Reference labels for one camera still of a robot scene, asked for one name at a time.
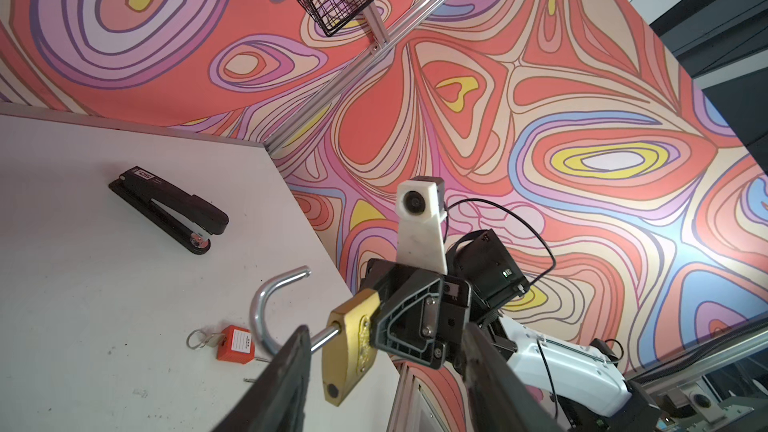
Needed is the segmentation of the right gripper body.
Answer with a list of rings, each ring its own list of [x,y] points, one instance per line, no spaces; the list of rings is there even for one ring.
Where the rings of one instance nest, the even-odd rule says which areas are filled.
[[[392,269],[420,268],[383,259],[372,259],[368,262],[367,275],[362,281],[361,287],[373,289],[376,279]],[[453,361],[460,351],[463,329],[470,316],[471,286],[462,279],[450,275],[440,275],[443,276],[444,284],[438,319],[438,339],[446,344],[444,365],[445,362]]]

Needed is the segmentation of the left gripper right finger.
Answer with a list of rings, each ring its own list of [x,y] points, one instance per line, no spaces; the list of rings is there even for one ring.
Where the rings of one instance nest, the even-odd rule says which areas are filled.
[[[472,323],[462,334],[462,372],[476,431],[558,431],[560,427],[534,400],[481,329]]]

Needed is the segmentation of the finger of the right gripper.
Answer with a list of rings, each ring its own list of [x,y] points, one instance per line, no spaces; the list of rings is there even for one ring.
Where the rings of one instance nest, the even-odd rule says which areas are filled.
[[[377,350],[432,369],[444,362],[438,339],[443,276],[423,269],[392,269],[376,279],[380,305],[371,318],[370,344]]]

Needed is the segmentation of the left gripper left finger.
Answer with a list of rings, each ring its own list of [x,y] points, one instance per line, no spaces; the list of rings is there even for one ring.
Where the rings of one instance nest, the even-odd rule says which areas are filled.
[[[302,431],[310,367],[309,329],[302,325],[213,431]]]

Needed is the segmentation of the brass padlock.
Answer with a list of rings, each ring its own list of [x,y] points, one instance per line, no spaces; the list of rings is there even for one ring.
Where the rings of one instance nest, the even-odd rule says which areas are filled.
[[[311,275],[307,266],[295,268],[264,282],[250,306],[249,324],[254,342],[269,356],[282,345],[270,334],[266,306],[273,293]],[[365,288],[329,314],[327,326],[310,338],[310,351],[322,352],[325,400],[340,406],[375,363],[377,350],[371,344],[373,315],[381,300],[377,291]]]

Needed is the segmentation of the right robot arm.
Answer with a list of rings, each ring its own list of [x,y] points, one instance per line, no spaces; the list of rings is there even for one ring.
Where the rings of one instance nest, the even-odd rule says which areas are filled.
[[[447,252],[448,272],[371,259],[362,288],[377,292],[372,347],[438,370],[461,370],[463,329],[475,324],[525,385],[550,392],[573,431],[651,431],[661,411],[616,367],[605,341],[579,346],[500,314],[531,288],[491,229],[463,236]]]

